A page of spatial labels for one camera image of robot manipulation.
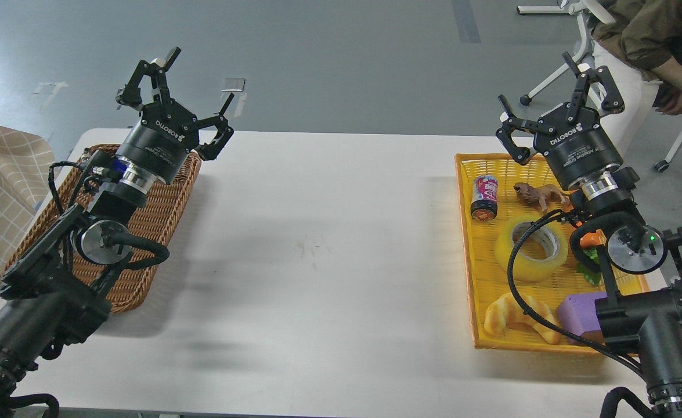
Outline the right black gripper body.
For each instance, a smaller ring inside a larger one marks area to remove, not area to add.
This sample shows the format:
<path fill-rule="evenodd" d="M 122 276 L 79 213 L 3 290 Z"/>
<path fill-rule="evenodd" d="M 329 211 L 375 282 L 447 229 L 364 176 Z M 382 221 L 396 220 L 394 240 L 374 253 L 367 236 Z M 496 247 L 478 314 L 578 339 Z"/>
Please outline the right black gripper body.
<path fill-rule="evenodd" d="M 599 124 L 598 111 L 582 106 L 571 124 L 569 109 L 568 103 L 561 103 L 540 116 L 538 120 L 554 130 L 537 133 L 534 149 L 545 156 L 561 189 L 576 190 L 580 178 L 603 170 L 614 172 L 624 161 Z"/>

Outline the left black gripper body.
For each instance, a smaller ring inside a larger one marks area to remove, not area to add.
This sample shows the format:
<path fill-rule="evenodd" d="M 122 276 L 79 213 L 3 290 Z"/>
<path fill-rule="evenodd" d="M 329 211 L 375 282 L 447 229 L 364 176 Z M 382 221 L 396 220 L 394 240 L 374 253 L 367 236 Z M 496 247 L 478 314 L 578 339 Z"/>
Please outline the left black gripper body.
<path fill-rule="evenodd" d="M 198 144 L 196 132 L 182 132 L 181 126 L 193 122 L 196 115 L 174 99 L 163 112 L 158 101 L 145 105 L 138 124 L 116 151 L 124 158 L 147 170 L 164 183 L 172 183 L 187 155 Z"/>

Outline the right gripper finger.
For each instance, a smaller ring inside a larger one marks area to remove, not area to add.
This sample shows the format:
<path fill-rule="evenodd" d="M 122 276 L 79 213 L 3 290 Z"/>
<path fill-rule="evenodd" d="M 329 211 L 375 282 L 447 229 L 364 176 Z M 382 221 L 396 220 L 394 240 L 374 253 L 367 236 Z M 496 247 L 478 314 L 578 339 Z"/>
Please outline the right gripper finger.
<path fill-rule="evenodd" d="M 579 116 L 584 110 L 588 109 L 586 100 L 589 92 L 592 91 L 593 85 L 596 83 L 604 88 L 603 99 L 599 101 L 598 109 L 596 110 L 598 119 L 609 114 L 619 114 L 625 110 L 625 101 L 622 99 L 619 88 L 607 66 L 600 66 L 598 69 L 587 66 L 582 70 L 569 53 L 562 53 L 562 58 L 567 67 L 574 73 L 576 79 L 571 101 L 566 104 L 566 122 L 579 121 Z"/>
<path fill-rule="evenodd" d="M 513 139 L 513 132 L 521 131 L 535 135 L 538 129 L 541 128 L 540 124 L 537 121 L 530 121 L 515 116 L 510 103 L 504 95 L 498 95 L 497 98 L 504 112 L 501 118 L 501 127 L 496 131 L 496 137 L 516 163 L 527 165 L 536 151 L 526 146 L 517 146 Z"/>

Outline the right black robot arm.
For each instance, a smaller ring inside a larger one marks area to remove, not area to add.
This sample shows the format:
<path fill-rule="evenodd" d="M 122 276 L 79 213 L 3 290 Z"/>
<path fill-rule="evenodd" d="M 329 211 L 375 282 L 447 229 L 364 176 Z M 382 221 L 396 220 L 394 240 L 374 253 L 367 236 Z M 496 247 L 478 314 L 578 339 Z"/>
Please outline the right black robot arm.
<path fill-rule="evenodd" d="M 682 227 L 659 231 L 641 216 L 633 198 L 640 179 L 624 165 L 600 125 L 601 117 L 625 104 L 605 66 L 580 68 L 564 53 L 576 78 L 569 102 L 537 121 L 513 113 L 506 97 L 497 138 L 518 164 L 542 154 L 562 189 L 571 193 L 572 211 L 550 211 L 531 222 L 506 262 L 511 294 L 523 313 L 549 330 L 586 344 L 622 363 L 645 382 L 647 401 L 626 387 L 610 391 L 602 417 L 614 417 L 620 401 L 642 417 L 682 417 Z M 513 267 L 523 242 L 554 221 L 575 226 L 572 253 L 601 274 L 606 296 L 595 301 L 604 337 L 599 344 L 555 325 L 521 297 Z"/>

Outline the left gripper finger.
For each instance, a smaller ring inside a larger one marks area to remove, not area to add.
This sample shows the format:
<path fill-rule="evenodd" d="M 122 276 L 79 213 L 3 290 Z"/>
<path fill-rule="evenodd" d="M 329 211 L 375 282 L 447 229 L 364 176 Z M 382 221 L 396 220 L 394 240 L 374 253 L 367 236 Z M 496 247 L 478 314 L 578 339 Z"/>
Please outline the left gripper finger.
<path fill-rule="evenodd" d="M 219 112 L 214 117 L 204 120 L 204 122 L 210 122 L 212 126 L 216 127 L 216 134 L 210 143 L 204 143 L 195 148 L 195 151 L 197 151 L 197 154 L 199 154 L 203 161 L 216 160 L 219 153 L 221 153 L 232 135 L 234 135 L 234 130 L 229 126 L 229 121 L 226 118 L 226 112 L 234 97 L 234 93 L 229 93 Z"/>
<path fill-rule="evenodd" d="M 150 77 L 152 87 L 157 91 L 153 95 L 154 102 L 152 104 L 157 104 L 161 111 L 170 111 L 173 103 L 165 75 L 180 53 L 181 48 L 173 48 L 164 64 L 148 63 L 141 59 L 123 90 L 116 95 L 116 103 L 142 111 L 145 104 L 141 96 L 140 83 L 147 76 Z"/>

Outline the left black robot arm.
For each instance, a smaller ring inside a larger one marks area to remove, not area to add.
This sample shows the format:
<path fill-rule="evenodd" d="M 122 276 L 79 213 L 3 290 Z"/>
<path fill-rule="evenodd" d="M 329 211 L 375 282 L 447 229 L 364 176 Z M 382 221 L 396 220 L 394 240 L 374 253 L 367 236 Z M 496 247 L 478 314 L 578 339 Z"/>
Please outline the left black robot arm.
<path fill-rule="evenodd" d="M 172 98 L 167 73 L 180 53 L 176 47 L 164 61 L 141 60 L 116 95 L 139 119 L 115 153 L 86 152 L 78 162 L 50 167 L 75 168 L 79 177 L 66 206 L 48 177 L 57 217 L 0 277 L 6 302 L 0 310 L 0 417 L 35 404 L 46 405 L 46 417 L 59 415 L 54 396 L 15 397 L 17 384 L 38 368 L 38 358 L 57 359 L 108 320 L 107 296 L 123 273 L 168 259 L 165 244 L 137 236 L 129 222 L 154 198 L 155 185 L 170 185 L 189 158 L 216 159 L 234 133 L 225 116 L 232 93 L 204 119 Z"/>

